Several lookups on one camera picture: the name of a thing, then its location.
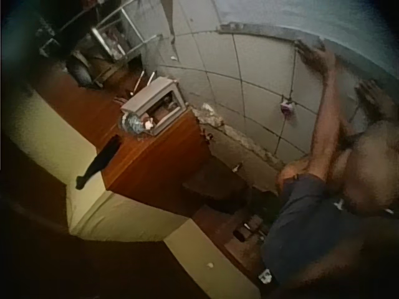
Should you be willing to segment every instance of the person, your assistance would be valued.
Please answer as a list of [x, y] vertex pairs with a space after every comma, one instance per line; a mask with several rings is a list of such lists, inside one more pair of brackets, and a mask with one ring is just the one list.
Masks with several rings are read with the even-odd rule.
[[[298, 42], [296, 47], [302, 61], [321, 75], [323, 93], [309, 157], [288, 164], [277, 177], [285, 203], [262, 257], [277, 283], [297, 288], [299, 282], [309, 285], [312, 279], [332, 275], [333, 269], [353, 265], [367, 240], [377, 239], [374, 228], [395, 227], [390, 208], [399, 198], [399, 127], [389, 98], [378, 98], [382, 91], [375, 82], [362, 82], [358, 94], [369, 103], [383, 102], [379, 112], [385, 120], [373, 123], [351, 148], [339, 151], [340, 136], [348, 137], [350, 128], [340, 112], [337, 59], [324, 46]], [[394, 232], [387, 239], [399, 239], [396, 229], [384, 231]]]

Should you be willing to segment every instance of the dark t-shirt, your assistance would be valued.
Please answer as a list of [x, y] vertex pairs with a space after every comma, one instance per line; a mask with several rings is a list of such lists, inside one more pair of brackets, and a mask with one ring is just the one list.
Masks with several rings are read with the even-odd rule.
[[287, 200], [262, 248], [266, 267], [284, 283], [360, 229], [362, 218], [342, 208], [326, 184], [311, 174], [284, 182]]

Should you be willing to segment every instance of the yellow wall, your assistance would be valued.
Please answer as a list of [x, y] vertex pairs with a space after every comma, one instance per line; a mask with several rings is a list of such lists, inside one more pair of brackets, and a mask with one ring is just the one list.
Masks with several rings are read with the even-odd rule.
[[95, 147], [64, 121], [34, 91], [3, 103], [3, 130], [38, 165], [67, 186], [71, 234], [90, 240], [163, 240], [185, 217], [106, 191], [96, 174], [79, 191], [76, 176], [84, 174]]
[[165, 239], [179, 263], [208, 294], [219, 299], [259, 299], [259, 289], [189, 219]]

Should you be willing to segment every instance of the wooden counter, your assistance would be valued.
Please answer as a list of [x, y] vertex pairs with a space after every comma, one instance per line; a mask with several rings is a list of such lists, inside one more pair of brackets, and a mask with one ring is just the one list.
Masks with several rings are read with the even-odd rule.
[[[134, 86], [136, 79], [132, 74], [118, 74], [114, 83]], [[108, 190], [188, 217], [201, 206], [181, 188], [184, 179], [210, 157], [191, 111], [182, 114], [160, 135], [138, 140], [118, 128], [122, 113], [112, 100], [120, 90], [80, 88], [68, 73], [54, 66], [33, 80], [32, 86], [97, 151], [113, 135], [122, 136], [118, 153], [102, 171]]]

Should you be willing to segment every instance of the tiled wall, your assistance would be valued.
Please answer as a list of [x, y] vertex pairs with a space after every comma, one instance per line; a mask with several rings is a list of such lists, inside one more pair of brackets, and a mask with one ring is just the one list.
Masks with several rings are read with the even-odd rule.
[[[164, 36], [143, 48], [147, 70], [178, 79], [187, 102], [195, 107], [212, 104], [228, 125], [282, 161], [308, 153], [322, 86], [296, 56], [293, 44], [218, 34], [212, 0], [173, 0], [173, 6], [176, 52], [160, 1], [136, 9], [135, 23], [145, 37]], [[343, 111], [361, 130], [364, 117], [353, 90], [358, 78], [342, 68], [339, 82]], [[289, 97], [295, 102], [295, 114], [285, 120], [279, 105]]]

